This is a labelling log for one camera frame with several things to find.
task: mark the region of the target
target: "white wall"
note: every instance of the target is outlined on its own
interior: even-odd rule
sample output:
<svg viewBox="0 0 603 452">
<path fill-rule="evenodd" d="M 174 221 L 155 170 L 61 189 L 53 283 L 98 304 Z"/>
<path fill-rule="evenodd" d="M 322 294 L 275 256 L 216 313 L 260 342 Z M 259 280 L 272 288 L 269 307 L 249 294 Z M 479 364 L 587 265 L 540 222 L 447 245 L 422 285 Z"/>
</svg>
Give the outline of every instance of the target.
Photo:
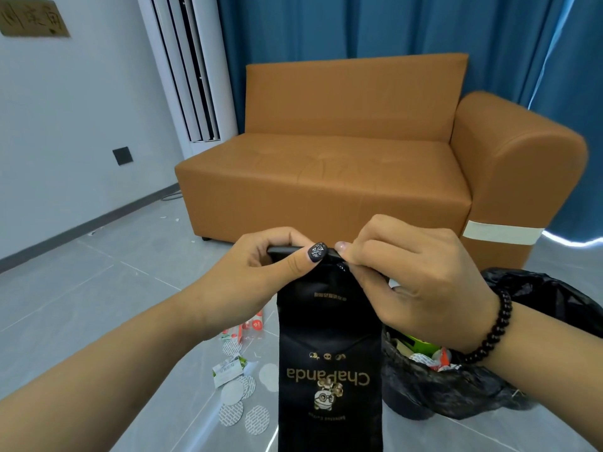
<svg viewBox="0 0 603 452">
<path fill-rule="evenodd" d="M 0 35 L 0 258 L 176 183 L 182 160 L 137 0 L 54 1 L 71 38 Z"/>
</svg>

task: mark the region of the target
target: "gray baseboard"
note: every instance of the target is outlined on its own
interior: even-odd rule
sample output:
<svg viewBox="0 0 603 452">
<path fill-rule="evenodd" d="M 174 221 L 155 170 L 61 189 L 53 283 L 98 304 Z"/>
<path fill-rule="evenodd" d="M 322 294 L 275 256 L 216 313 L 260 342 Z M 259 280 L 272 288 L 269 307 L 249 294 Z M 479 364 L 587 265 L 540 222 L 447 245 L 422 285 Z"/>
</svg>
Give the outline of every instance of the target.
<svg viewBox="0 0 603 452">
<path fill-rule="evenodd" d="M 53 250 L 59 246 L 62 246 L 63 244 L 68 243 L 69 241 L 73 241 L 74 239 L 77 239 L 80 236 L 84 236 L 85 234 L 90 233 L 91 231 L 96 230 L 97 228 L 100 228 L 103 225 L 107 225 L 108 223 L 114 220 L 122 218 L 127 214 L 133 213 L 134 211 L 137 211 L 140 208 L 143 208 L 144 206 L 147 206 L 159 199 L 162 199 L 164 196 L 169 195 L 170 193 L 174 193 L 179 189 L 180 186 L 178 184 L 166 187 L 165 189 L 144 196 L 136 201 L 133 201 L 132 203 L 122 206 L 121 208 L 118 208 L 107 214 L 103 214 L 102 216 L 97 217 L 96 219 L 89 220 L 88 222 L 82 223 L 77 227 L 64 231 L 63 233 L 53 236 L 47 239 L 46 241 L 42 241 L 41 243 L 37 243 L 34 246 L 20 250 L 16 254 L 2 258 L 0 260 L 0 273 L 8 271 L 9 269 L 14 268 L 15 266 L 19 266 L 32 258 L 41 256 L 49 250 Z"/>
</svg>

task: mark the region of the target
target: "wooden sign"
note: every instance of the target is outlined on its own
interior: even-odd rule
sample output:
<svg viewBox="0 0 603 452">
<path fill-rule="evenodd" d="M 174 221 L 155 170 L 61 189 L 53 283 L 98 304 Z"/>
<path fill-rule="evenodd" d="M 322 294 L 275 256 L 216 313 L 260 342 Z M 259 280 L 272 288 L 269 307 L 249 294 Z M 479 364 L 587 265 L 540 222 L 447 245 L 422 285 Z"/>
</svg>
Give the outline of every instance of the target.
<svg viewBox="0 0 603 452">
<path fill-rule="evenodd" d="M 69 37 L 52 0 L 0 0 L 0 32 L 4 36 Z"/>
</svg>

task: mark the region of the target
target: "white air conditioner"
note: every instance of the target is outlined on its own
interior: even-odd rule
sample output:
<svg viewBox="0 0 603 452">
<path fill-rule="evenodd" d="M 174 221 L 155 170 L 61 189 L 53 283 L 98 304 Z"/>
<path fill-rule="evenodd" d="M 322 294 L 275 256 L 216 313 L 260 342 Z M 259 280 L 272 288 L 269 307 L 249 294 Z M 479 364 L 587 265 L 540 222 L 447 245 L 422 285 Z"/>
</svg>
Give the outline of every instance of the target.
<svg viewBox="0 0 603 452">
<path fill-rule="evenodd" d="M 216 0 L 138 0 L 185 159 L 236 136 Z"/>
</svg>

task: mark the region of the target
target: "cartoon panda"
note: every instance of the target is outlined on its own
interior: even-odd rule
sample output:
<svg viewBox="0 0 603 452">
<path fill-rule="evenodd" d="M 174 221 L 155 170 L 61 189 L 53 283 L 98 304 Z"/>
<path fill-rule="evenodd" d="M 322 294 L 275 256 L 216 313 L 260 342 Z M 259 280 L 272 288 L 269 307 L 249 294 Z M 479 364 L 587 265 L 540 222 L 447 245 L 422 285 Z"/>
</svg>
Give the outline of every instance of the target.
<svg viewBox="0 0 603 452">
<path fill-rule="evenodd" d="M 319 379 L 318 387 L 320 387 L 320 390 L 314 394 L 314 409 L 330 411 L 333 409 L 335 397 L 343 396 L 343 385 L 339 382 L 334 383 L 328 377 L 327 379 Z"/>
</svg>

